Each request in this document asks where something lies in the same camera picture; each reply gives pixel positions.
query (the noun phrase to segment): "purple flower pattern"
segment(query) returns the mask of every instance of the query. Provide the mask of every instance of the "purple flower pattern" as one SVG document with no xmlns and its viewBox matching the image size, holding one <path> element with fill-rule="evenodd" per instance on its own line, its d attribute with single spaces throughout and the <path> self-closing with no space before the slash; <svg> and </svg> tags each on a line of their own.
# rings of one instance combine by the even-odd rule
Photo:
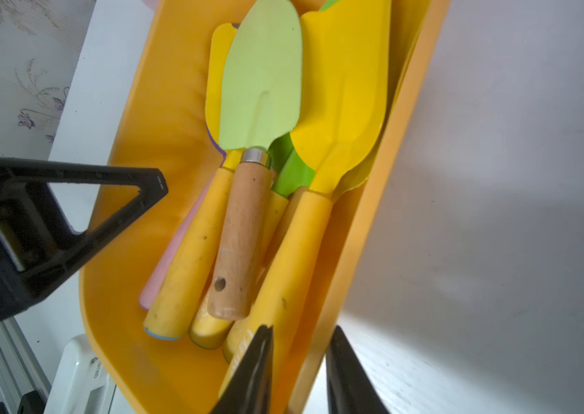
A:
<svg viewBox="0 0 584 414">
<path fill-rule="evenodd" d="M 60 99 L 60 98 L 53 98 L 53 102 L 55 102 L 55 109 L 57 111 L 64 111 L 64 105 L 66 104 L 67 100 Z"/>
<path fill-rule="evenodd" d="M 35 127 L 34 121 L 32 120 L 32 118 L 30 118 L 30 115 L 22 112 L 18 115 L 18 126 L 27 127 L 28 129 L 32 129 Z"/>
<path fill-rule="evenodd" d="M 21 76 L 18 71 L 14 69 L 14 74 L 16 75 L 16 80 L 20 87 L 36 100 L 33 105 L 33 108 L 35 109 L 22 108 L 18 115 L 18 126 L 27 127 L 28 129 L 36 127 L 34 122 L 35 119 L 37 124 L 42 124 L 43 126 L 48 125 L 51 120 L 59 119 L 60 113 L 64 111 L 64 107 L 67 104 L 67 94 L 69 93 L 69 87 L 40 87 L 39 80 L 42 76 L 46 75 L 48 71 L 41 69 L 37 72 L 33 67 L 34 58 L 27 61 L 24 76 Z M 59 96 L 60 92 L 64 95 L 63 97 L 53 96 L 53 93 Z M 55 135 L 46 135 L 46 138 L 50 142 L 53 142 Z"/>
</svg>

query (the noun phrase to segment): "white table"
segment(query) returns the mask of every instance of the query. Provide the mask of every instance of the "white table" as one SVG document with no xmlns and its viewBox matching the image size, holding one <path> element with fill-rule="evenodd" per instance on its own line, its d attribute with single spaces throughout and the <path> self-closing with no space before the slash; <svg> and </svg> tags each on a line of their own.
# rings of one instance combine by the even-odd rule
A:
<svg viewBox="0 0 584 414">
<path fill-rule="evenodd" d="M 107 161 L 151 21 L 97 1 L 51 160 Z M 17 319 L 52 378 L 77 277 Z M 392 412 L 584 413 L 584 0 L 454 1 L 339 324 Z"/>
</svg>

